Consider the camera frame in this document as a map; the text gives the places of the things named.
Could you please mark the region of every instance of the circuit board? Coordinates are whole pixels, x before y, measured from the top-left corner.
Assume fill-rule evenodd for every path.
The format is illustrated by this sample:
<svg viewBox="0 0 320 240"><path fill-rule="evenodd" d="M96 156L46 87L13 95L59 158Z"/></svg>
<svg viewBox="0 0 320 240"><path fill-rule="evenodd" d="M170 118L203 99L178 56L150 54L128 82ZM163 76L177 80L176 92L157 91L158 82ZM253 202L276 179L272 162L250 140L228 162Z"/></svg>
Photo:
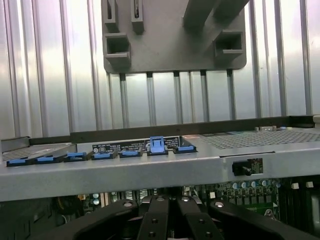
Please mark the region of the circuit board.
<svg viewBox="0 0 320 240"><path fill-rule="evenodd" d="M195 195L203 203L216 198L227 200L261 215L279 219L278 188L280 186L278 179L233 181L185 187L184 194Z"/></svg>

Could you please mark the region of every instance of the blue latch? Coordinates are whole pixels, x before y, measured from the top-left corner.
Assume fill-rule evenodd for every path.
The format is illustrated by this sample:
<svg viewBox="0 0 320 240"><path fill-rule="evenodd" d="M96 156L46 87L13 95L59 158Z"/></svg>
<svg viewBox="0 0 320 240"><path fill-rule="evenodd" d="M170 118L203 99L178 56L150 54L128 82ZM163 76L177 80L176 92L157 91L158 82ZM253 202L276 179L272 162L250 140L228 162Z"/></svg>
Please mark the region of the blue latch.
<svg viewBox="0 0 320 240"><path fill-rule="evenodd" d="M87 155L86 152L68 152L66 154L67 157L83 157L85 155Z"/></svg>
<svg viewBox="0 0 320 240"><path fill-rule="evenodd" d="M102 152L102 153L96 153L94 155L95 159L104 159L104 158L110 158L110 153L108 152Z"/></svg>
<svg viewBox="0 0 320 240"><path fill-rule="evenodd" d="M55 158L53 156L42 156L36 159L38 162L53 162Z"/></svg>
<svg viewBox="0 0 320 240"><path fill-rule="evenodd" d="M164 153L165 152L165 140L163 136L151 136L150 137L150 152L151 153Z"/></svg>
<svg viewBox="0 0 320 240"><path fill-rule="evenodd" d="M122 151L123 156L137 156L139 152L137 150L131 150L131 151Z"/></svg>
<svg viewBox="0 0 320 240"><path fill-rule="evenodd" d="M178 151L192 151L195 149L195 146L178 146Z"/></svg>
<svg viewBox="0 0 320 240"><path fill-rule="evenodd" d="M12 159L12 160L9 160L9 164L24 164L26 163L26 160L27 159Z"/></svg>

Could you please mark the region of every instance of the screw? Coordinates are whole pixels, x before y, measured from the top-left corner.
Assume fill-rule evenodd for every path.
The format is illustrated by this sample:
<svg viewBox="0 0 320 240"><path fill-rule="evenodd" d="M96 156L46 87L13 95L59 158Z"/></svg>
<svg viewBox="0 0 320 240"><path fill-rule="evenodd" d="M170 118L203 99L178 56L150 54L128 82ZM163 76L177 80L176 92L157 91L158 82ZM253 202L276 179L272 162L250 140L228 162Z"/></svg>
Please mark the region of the screw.
<svg viewBox="0 0 320 240"><path fill-rule="evenodd" d="M131 202L125 202L124 204L123 204L123 206L125 206L125 207L131 207L132 206L132 203Z"/></svg>
<svg viewBox="0 0 320 240"><path fill-rule="evenodd" d="M219 201L217 201L214 205L218 208L223 208L225 206L222 202Z"/></svg>
<svg viewBox="0 0 320 240"><path fill-rule="evenodd" d="M183 197L181 198L181 200L184 201L184 202L188 202L188 201L189 201L189 198L188 198L187 196L183 196Z"/></svg>

